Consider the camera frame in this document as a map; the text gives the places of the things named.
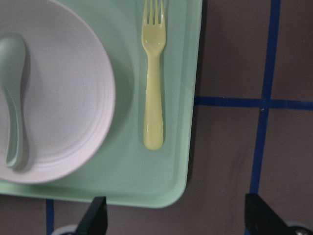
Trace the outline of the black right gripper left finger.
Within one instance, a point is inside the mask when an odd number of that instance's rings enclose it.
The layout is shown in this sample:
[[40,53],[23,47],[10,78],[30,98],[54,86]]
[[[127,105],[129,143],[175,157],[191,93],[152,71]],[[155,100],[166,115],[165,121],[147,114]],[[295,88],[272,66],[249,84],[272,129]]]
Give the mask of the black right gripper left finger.
[[77,235],[105,235],[108,229],[105,196],[95,197],[76,228]]

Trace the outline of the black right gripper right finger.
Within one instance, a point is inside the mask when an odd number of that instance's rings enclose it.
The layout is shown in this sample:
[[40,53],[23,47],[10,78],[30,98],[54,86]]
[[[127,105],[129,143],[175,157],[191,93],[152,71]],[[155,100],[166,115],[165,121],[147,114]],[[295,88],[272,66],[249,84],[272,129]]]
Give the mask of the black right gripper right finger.
[[245,195],[245,226],[250,235],[289,235],[285,222],[255,193]]

